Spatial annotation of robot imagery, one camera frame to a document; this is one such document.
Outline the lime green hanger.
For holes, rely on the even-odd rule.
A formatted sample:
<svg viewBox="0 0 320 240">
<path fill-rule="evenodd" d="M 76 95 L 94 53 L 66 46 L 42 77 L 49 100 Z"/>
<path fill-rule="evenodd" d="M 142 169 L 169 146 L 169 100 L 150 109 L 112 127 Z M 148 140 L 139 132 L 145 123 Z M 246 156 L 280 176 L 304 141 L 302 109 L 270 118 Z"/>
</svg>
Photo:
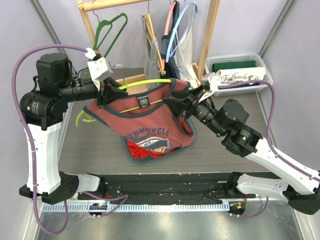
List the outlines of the lime green hanger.
<svg viewBox="0 0 320 240">
<path fill-rule="evenodd" d="M 126 77 L 126 74 L 123 78 L 119 78 L 115 80 L 118 84 L 120 84 L 119 89 L 129 90 L 129 94 L 140 93 L 142 91 L 146 91 L 148 89 L 148 85 L 150 84 L 164 84 L 171 83 L 171 79 L 145 79 L 144 74 L 138 74 L 130 77 Z M 95 118 L 89 116 L 88 113 L 85 113 L 83 110 L 79 112 L 75 119 L 75 126 L 78 127 L 80 121 L 84 123 L 93 123 L 96 121 Z"/>
</svg>

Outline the rust red printed tank top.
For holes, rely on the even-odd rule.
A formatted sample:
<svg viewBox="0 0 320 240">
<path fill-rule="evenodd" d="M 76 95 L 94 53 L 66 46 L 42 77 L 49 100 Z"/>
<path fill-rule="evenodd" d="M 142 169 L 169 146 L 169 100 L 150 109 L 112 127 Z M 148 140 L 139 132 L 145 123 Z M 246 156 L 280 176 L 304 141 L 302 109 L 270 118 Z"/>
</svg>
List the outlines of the rust red printed tank top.
<svg viewBox="0 0 320 240">
<path fill-rule="evenodd" d="M 196 139 L 190 123 L 175 117 L 163 102 L 174 92 L 189 88 L 189 82 L 173 78 L 170 83 L 122 97 L 102 107 L 92 101 L 83 110 L 138 147 L 154 154 L 167 154 L 191 145 Z"/>
</svg>

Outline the grey tank top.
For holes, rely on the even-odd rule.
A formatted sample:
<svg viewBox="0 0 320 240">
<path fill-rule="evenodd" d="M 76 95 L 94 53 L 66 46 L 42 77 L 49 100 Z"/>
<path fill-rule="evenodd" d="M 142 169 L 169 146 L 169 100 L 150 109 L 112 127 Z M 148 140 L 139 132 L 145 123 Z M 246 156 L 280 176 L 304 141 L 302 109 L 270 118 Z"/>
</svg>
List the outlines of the grey tank top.
<svg viewBox="0 0 320 240">
<path fill-rule="evenodd" d="M 152 79 L 160 79 L 158 70 L 156 66 L 152 66 L 151 63 L 148 61 L 148 53 L 147 53 L 147 40 L 143 28 L 143 21 L 142 21 L 142 30 L 143 30 L 143 37 L 144 37 L 144 62 L 143 62 L 143 71 L 146 80 Z"/>
</svg>

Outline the dark green hanger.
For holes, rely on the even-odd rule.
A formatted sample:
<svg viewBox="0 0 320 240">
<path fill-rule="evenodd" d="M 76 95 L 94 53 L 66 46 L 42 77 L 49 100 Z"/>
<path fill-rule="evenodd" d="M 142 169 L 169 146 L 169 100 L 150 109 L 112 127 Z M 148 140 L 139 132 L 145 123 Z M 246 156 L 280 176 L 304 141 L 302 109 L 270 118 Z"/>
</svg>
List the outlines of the dark green hanger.
<svg viewBox="0 0 320 240">
<path fill-rule="evenodd" d="M 106 58 L 113 49 L 115 43 L 118 41 L 120 35 L 123 33 L 129 19 L 127 14 L 124 12 L 119 13 L 111 19 L 102 19 L 95 13 L 95 11 L 93 11 L 93 14 L 97 19 L 97 27 L 93 38 L 93 50 L 99 52 Z M 101 47 L 111 36 L 112 30 L 117 30 L 117 32 L 113 35 L 106 50 L 101 52 Z"/>
</svg>

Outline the yellow wooden hanger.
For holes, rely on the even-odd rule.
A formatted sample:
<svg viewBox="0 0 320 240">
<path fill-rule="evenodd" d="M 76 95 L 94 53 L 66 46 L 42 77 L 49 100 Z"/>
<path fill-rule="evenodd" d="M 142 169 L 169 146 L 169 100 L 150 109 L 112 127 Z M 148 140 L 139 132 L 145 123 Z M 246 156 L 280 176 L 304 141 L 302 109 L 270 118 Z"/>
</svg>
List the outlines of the yellow wooden hanger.
<svg viewBox="0 0 320 240">
<path fill-rule="evenodd" d="M 160 54 L 160 48 L 158 45 L 158 40 L 156 38 L 153 21 L 150 14 L 150 1 L 147 1 L 147 14 L 141 16 L 142 26 L 144 29 L 144 34 L 147 42 L 147 55 L 148 61 L 152 66 L 157 68 L 159 76 L 164 76 L 166 71 L 164 64 L 162 63 L 162 57 Z"/>
</svg>

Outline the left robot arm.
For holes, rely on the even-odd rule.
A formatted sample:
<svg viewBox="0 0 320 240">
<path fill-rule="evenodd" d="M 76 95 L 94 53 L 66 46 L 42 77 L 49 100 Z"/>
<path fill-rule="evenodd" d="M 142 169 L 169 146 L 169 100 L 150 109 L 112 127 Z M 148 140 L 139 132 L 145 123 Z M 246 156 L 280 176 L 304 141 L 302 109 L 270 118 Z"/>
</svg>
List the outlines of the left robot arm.
<svg viewBox="0 0 320 240">
<path fill-rule="evenodd" d="M 111 77 L 98 90 L 93 82 L 84 83 L 72 76 L 72 62 L 63 53 L 48 53 L 36 62 L 34 87 L 20 100 L 22 116 L 32 134 L 28 143 L 29 177 L 19 188 L 26 198 L 41 197 L 50 205 L 70 199 L 76 193 L 89 192 L 100 200 L 107 192 L 105 178 L 96 174 L 67 174 L 58 169 L 58 138 L 68 104 L 97 100 L 102 107 L 128 93 Z"/>
</svg>

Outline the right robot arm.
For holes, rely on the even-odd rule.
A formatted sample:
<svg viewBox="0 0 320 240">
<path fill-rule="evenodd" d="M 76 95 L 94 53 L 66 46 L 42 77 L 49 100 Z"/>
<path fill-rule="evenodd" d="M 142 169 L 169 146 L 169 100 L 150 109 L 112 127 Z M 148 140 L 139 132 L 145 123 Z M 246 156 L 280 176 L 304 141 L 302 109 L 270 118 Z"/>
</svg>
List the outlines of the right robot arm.
<svg viewBox="0 0 320 240">
<path fill-rule="evenodd" d="M 249 113 L 235 99 L 227 100 L 216 109 L 213 100 L 201 100 L 200 89 L 176 91 L 163 102 L 176 117 L 185 120 L 194 116 L 217 137 L 232 154 L 257 163 L 275 174 L 276 178 L 254 177 L 233 172 L 226 184 L 226 193 L 258 195 L 282 200 L 294 210 L 314 215 L 320 209 L 320 173 L 276 150 L 261 133 L 246 125 Z"/>
</svg>

